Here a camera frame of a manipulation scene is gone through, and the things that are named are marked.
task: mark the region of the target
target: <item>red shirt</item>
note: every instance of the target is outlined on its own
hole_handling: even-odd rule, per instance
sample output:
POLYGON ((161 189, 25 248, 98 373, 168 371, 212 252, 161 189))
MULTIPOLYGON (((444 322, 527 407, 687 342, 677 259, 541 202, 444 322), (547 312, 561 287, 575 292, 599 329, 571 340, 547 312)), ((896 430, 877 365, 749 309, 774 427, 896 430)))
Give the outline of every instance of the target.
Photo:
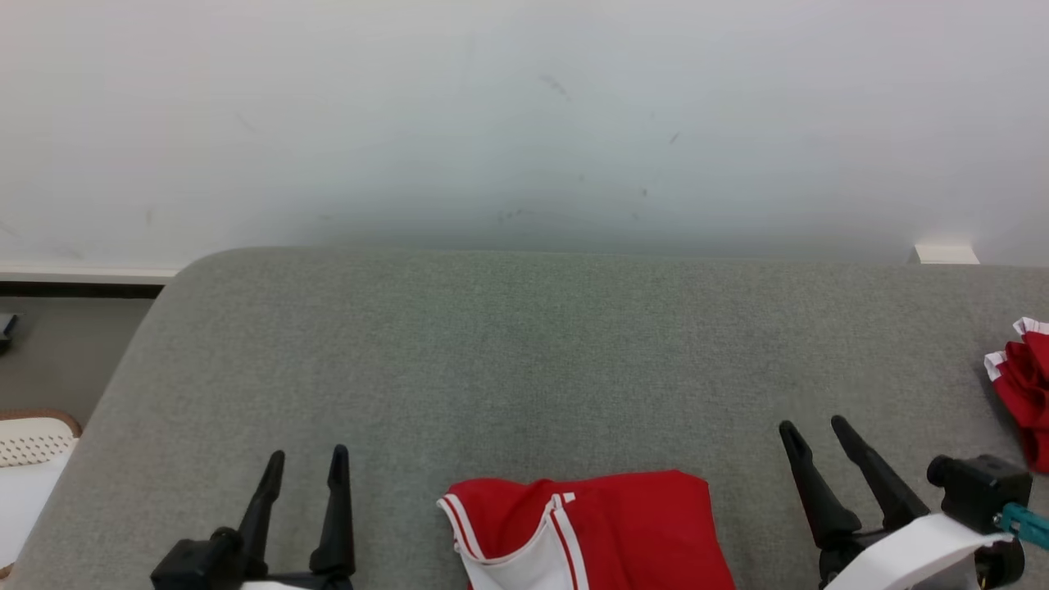
POLYGON ((707 484, 681 471, 470 480, 437 505, 473 590, 734 590, 707 484))

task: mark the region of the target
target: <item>gray fabric surface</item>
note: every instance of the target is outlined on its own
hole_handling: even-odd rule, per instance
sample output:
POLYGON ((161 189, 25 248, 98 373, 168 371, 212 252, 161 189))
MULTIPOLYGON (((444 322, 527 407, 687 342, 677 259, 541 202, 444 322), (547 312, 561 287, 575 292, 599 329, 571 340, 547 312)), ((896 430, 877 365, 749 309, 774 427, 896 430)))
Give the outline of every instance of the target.
MULTIPOLYGON (((264 249, 196 262, 134 337, 12 590, 147 588, 181 538, 236 526, 287 452, 272 571, 303 569, 349 447, 369 589, 465 588, 434 501, 476 477, 681 468, 706 479, 738 588, 814 590, 776 424, 880 522, 847 416, 929 504, 938 454, 1020 461, 982 355, 1049 318, 1049 272, 517 253, 264 249)), ((1049 512, 1046 482, 1033 506, 1049 512)), ((1049 585, 1030 552, 1019 588, 1049 585)))

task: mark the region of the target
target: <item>red cloth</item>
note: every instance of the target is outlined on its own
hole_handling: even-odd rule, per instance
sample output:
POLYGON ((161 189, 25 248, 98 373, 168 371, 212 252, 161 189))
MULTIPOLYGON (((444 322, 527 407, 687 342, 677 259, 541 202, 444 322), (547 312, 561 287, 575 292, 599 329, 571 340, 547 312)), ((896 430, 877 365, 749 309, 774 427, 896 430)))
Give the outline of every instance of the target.
POLYGON ((469 480, 437 505, 473 590, 734 590, 707 484, 681 471, 469 480))
POLYGON ((1013 324, 1024 341, 984 358, 994 392, 1020 426, 1031 469, 1049 473, 1049 323, 1022 318, 1013 324))

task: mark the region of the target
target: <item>folded red garment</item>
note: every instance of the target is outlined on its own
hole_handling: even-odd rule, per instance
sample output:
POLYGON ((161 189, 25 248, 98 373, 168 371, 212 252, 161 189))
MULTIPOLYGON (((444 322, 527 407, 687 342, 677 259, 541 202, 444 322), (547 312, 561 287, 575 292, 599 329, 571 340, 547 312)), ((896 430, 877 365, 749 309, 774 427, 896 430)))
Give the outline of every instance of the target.
POLYGON ((437 505, 473 590, 733 590, 707 484, 681 471, 469 480, 437 505))

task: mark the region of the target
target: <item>white stripe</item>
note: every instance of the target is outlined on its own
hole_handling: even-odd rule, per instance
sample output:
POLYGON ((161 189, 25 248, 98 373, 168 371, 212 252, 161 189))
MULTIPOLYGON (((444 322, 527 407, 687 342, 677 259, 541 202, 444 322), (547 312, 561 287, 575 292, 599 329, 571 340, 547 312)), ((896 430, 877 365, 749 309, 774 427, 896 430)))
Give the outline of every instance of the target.
POLYGON ((569 522, 569 515, 564 510, 554 510, 554 518, 557 519, 557 525, 561 527, 561 534, 564 535, 564 544, 569 547, 569 559, 572 560, 572 567, 576 571, 576 590, 590 590, 586 566, 583 565, 583 551, 579 547, 576 531, 569 522))
POLYGON ((1035 334, 1047 334, 1049 335, 1049 323, 1039 321, 1036 319, 1031 319, 1029 317, 1022 317, 1012 324, 1012 329, 1016 331, 1016 334, 1023 336, 1028 332, 1033 332, 1035 334))
POLYGON ((458 497, 454 493, 446 493, 445 499, 455 507, 455 511, 458 512, 459 521, 463 522, 463 532, 466 534, 467 547, 473 550, 473 554, 477 556, 478 560, 484 560, 485 553, 480 550, 480 544, 477 543, 477 538, 473 534, 473 527, 470 525, 470 517, 466 514, 466 508, 463 503, 459 502, 458 497))
POLYGON ((998 365, 1003 362, 1005 362, 1005 352, 984 355, 984 368, 987 370, 987 377, 990 377, 991 381, 997 381, 1002 376, 1002 372, 999 371, 998 365))

